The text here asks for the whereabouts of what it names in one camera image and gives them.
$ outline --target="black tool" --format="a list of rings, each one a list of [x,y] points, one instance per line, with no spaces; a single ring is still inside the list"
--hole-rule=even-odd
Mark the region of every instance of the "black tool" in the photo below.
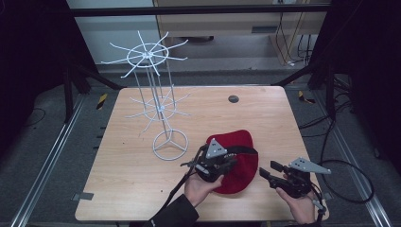
[[[192,162],[181,166],[193,166],[206,182],[215,182],[220,175],[227,174],[236,164],[236,154],[228,153],[227,149],[214,138],[209,145],[200,147],[200,151],[201,155],[197,154]]]
[[[310,181],[310,172],[331,173],[330,169],[318,166],[303,158],[296,159],[289,166],[283,166],[271,161],[270,167],[279,172],[284,172],[287,178],[274,177],[262,167],[259,168],[259,175],[269,181],[271,188],[281,187],[295,199],[306,196],[312,190],[313,184]]]

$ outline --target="floor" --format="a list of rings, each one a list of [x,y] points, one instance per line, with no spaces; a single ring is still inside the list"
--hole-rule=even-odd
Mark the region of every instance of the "floor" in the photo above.
[[[185,39],[175,38],[178,44]],[[170,71],[176,86],[233,85],[277,82],[304,67],[302,58],[294,66],[281,65],[277,53],[266,36],[190,38],[184,48],[173,51],[172,56],[188,57],[187,61],[171,61]],[[135,86],[130,78],[121,79],[127,65],[105,67],[99,65],[102,75],[122,85]],[[345,84],[348,78],[338,75]],[[286,86],[288,100],[299,126],[325,116],[324,88],[309,91],[305,86],[308,76]],[[71,201],[80,193],[96,157],[101,136],[107,127],[118,91],[111,90],[95,80],[88,79],[92,91],[88,95],[74,93],[78,110],[74,123],[62,124],[64,117],[63,89],[56,87],[36,99],[32,116],[10,148],[12,156],[0,166],[0,226],[9,226],[14,220],[27,226],[117,226],[113,221],[81,223],[74,214],[78,202]],[[304,92],[300,99],[299,92]],[[99,98],[107,94],[101,110],[96,106]],[[376,159],[374,148],[364,131],[352,103],[347,96],[337,98],[340,108],[335,127],[324,142],[330,121],[301,130],[309,158],[319,162],[341,159],[352,163],[369,176],[375,186],[375,196],[369,202],[359,202],[370,194],[369,181],[354,167],[339,163],[326,164],[337,174],[327,178],[335,192],[329,190],[323,179],[324,193],[334,199],[327,201],[330,217],[323,226],[401,226],[397,211],[401,208],[398,196],[401,177],[385,157]],[[26,219],[15,219],[22,212]],[[211,226],[212,223],[201,223]],[[262,226],[284,226],[285,222],[262,223]]]

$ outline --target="sleeve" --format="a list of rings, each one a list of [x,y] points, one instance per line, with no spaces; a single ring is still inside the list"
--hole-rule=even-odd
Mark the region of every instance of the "sleeve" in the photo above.
[[[311,224],[303,224],[303,225],[288,225],[286,227],[322,227],[319,222],[314,222]]]
[[[144,227],[192,226],[198,217],[199,215],[195,207],[193,207],[188,198],[182,194],[166,207],[166,209],[148,220]]]

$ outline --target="black curtain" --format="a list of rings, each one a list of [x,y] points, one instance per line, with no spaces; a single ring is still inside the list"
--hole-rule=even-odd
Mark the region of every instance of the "black curtain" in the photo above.
[[[97,73],[75,18],[51,13],[69,9],[66,1],[4,3],[0,6],[1,158],[32,113],[36,96],[63,84],[66,66],[76,63]]]
[[[327,13],[311,62],[328,57],[335,73],[351,77],[357,114],[380,154],[401,173],[401,1],[333,4],[342,8]],[[323,81],[324,74],[312,77]]]

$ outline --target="gray floor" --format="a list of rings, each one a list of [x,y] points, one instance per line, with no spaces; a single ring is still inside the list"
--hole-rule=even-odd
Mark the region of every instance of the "gray floor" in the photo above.
[[[179,38],[172,42],[181,42]],[[185,85],[232,85],[232,84],[270,84],[289,76],[303,67],[300,61],[295,66],[279,64],[270,40],[263,36],[254,37],[215,37],[212,42],[202,39],[191,40],[174,56],[188,57],[185,62],[172,62],[171,71],[176,86]],[[104,76],[119,84],[134,86],[132,79],[120,79],[124,66],[105,68],[99,66]],[[77,95],[75,101],[83,100],[77,122],[63,145],[57,163],[52,168],[43,192],[30,214],[28,225],[32,226],[81,226],[109,225],[106,223],[80,223],[75,219],[78,202],[71,201],[74,193],[83,190],[87,176],[96,157],[96,148],[107,126],[118,91],[107,88],[89,79],[93,89],[89,95]],[[297,79],[286,87],[288,100],[297,123],[301,126],[325,115],[324,108],[318,103],[301,101],[298,92],[304,91],[306,98],[320,100],[324,89],[308,91],[305,88],[307,77]],[[108,94],[102,110],[97,110],[99,97]],[[339,97],[337,105],[348,101],[346,96]],[[397,211],[401,208],[401,178],[385,157],[376,159],[374,148],[360,125],[358,115],[352,107],[338,113],[336,128],[330,133],[324,150],[324,159],[347,160],[346,151],[369,176],[375,186],[375,202],[355,204],[334,195],[327,201],[330,217],[323,226],[401,226]],[[23,128],[19,138],[10,148],[12,156],[0,166],[0,226],[9,226],[26,195],[34,184],[49,151],[63,127],[64,118],[62,86],[44,92],[36,99],[35,110]],[[319,162],[323,146],[323,136],[307,137],[327,131],[328,121],[301,130],[310,160]],[[355,183],[353,170],[337,164],[327,165],[333,176],[327,178],[330,185],[353,200],[360,200],[360,188]],[[320,178],[323,192],[330,192]],[[372,218],[372,210],[377,202],[385,211],[392,225],[377,224]],[[283,226],[287,222],[273,222],[271,226]],[[215,226],[226,226],[220,223]]]

